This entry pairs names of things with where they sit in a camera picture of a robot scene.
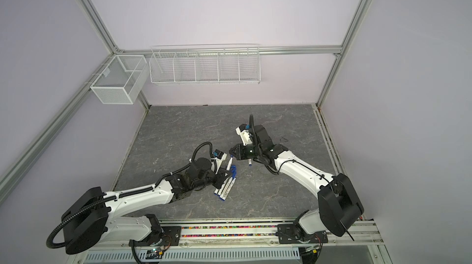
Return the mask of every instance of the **white robotic arm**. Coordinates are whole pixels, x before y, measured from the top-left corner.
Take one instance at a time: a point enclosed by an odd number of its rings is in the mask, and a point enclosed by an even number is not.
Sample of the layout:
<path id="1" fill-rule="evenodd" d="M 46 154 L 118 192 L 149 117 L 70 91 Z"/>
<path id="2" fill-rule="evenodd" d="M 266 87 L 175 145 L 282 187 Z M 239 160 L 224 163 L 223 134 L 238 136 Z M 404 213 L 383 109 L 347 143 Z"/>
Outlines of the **white robotic arm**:
<path id="1" fill-rule="evenodd" d="M 254 126 L 252 115 L 249 125 L 236 129 L 243 143 L 230 149 L 237 160 L 252 159 L 262 163 L 272 174 L 284 173 L 302 184 L 318 199 L 319 209 L 300 214 L 290 227 L 278 225 L 279 242 L 287 238 L 293 243 L 308 243 L 316 232 L 329 230 L 342 236 L 363 213 L 363 207 L 352 184 L 344 174 L 334 176 L 321 171 L 295 156 L 281 144 L 273 144 L 262 125 Z M 210 159 L 195 159 L 198 150 L 209 145 Z M 207 185 L 221 188 L 231 172 L 221 163 L 227 155 L 213 151 L 212 144 L 204 142 L 193 152 L 190 162 L 179 170 L 163 175 L 156 183 L 124 191 L 102 192 L 100 187 L 88 190 L 62 215 L 58 225 L 46 240 L 49 248 L 66 248 L 67 254 L 77 254 L 99 242 L 130 240 L 134 246 L 170 246 L 172 239 L 165 234 L 153 214 L 142 217 L 123 217 L 131 212 L 174 202 L 188 197 L 192 190 Z M 54 237 L 63 229 L 64 242 L 54 243 Z"/>
<path id="2" fill-rule="evenodd" d="M 300 214 L 294 221 L 293 233 L 286 236 L 300 242 L 308 241 L 315 232 L 325 230 L 342 236 L 363 214 L 363 206 L 347 176 L 321 171 L 285 146 L 272 143 L 262 125 L 254 126 L 252 114 L 249 125 L 240 125 L 236 133 L 243 142 L 229 151 L 236 159 L 252 159 L 262 163 L 272 174 L 287 174 L 318 199 L 319 209 Z"/>

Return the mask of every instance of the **gray marble tabletop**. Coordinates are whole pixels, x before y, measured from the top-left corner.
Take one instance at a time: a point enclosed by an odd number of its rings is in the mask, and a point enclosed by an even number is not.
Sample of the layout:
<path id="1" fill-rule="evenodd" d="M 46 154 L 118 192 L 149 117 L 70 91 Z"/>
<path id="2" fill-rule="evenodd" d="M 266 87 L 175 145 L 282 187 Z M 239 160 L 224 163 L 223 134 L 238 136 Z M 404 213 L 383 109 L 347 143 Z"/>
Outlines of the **gray marble tabletop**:
<path id="1" fill-rule="evenodd" d="M 333 166 L 315 114 L 309 104 L 152 106 L 146 116 L 115 190 L 155 183 L 188 163 L 193 150 L 204 141 L 223 152 L 241 139 L 236 127 L 262 124 L 274 143 L 281 143 L 304 161 L 333 173 Z M 199 156 L 208 157 L 208 147 Z M 285 174 L 273 175 L 258 163 L 233 160 L 236 182 L 226 201 L 214 195 L 214 187 L 193 191 L 191 196 L 167 205 L 156 205 L 130 215 L 156 214 L 165 219 L 297 217 L 318 207 L 316 198 Z"/>

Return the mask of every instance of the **white mesh basket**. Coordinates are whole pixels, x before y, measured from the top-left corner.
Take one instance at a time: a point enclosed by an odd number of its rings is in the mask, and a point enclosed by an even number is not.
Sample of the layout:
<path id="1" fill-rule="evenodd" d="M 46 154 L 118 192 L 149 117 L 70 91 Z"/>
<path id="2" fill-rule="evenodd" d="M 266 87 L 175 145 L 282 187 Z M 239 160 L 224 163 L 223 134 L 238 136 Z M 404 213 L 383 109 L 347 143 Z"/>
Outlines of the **white mesh basket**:
<path id="1" fill-rule="evenodd" d="M 143 55 L 115 55 L 90 88 L 104 104 L 133 104 L 148 77 Z"/>
<path id="2" fill-rule="evenodd" d="M 156 85 L 259 83 L 259 47 L 159 49 L 149 59 Z"/>

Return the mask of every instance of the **white wire basket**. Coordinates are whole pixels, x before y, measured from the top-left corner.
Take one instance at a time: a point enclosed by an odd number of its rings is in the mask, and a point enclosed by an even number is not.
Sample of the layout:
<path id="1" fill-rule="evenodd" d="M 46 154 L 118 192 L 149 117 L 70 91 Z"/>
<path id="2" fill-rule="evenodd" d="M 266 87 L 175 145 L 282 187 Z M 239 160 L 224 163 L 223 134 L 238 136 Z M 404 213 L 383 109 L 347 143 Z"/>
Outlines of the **white wire basket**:
<path id="1" fill-rule="evenodd" d="M 148 77 L 143 55 L 115 55 L 90 88 L 103 104 L 133 104 Z"/>
<path id="2" fill-rule="evenodd" d="M 261 81 L 258 45 L 182 47 L 151 47 L 149 70 L 152 83 L 175 85 L 259 83 Z"/>

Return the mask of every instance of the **lavender wall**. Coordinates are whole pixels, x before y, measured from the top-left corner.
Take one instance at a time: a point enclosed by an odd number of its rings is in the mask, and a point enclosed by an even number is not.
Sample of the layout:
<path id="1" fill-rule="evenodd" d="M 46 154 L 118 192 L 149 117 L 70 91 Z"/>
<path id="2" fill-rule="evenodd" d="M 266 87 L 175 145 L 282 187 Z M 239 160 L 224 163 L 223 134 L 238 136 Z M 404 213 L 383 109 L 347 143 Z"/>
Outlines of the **lavender wall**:
<path id="1" fill-rule="evenodd" d="M 74 0 L 0 0 L 0 175 L 107 55 Z M 46 237 L 87 189 L 109 190 L 143 112 L 87 98 L 0 206 L 2 263 L 66 261 Z"/>
<path id="2" fill-rule="evenodd" d="M 122 49 L 170 44 L 328 45 L 343 41 L 360 0 L 92 0 Z M 182 85 L 152 105 L 316 102 L 333 55 L 262 56 L 260 85 Z"/>
<path id="3" fill-rule="evenodd" d="M 470 263 L 472 0 L 374 0 L 322 110 L 393 263 Z"/>
<path id="4" fill-rule="evenodd" d="M 106 56 L 74 0 L 0 0 L 0 175 Z"/>

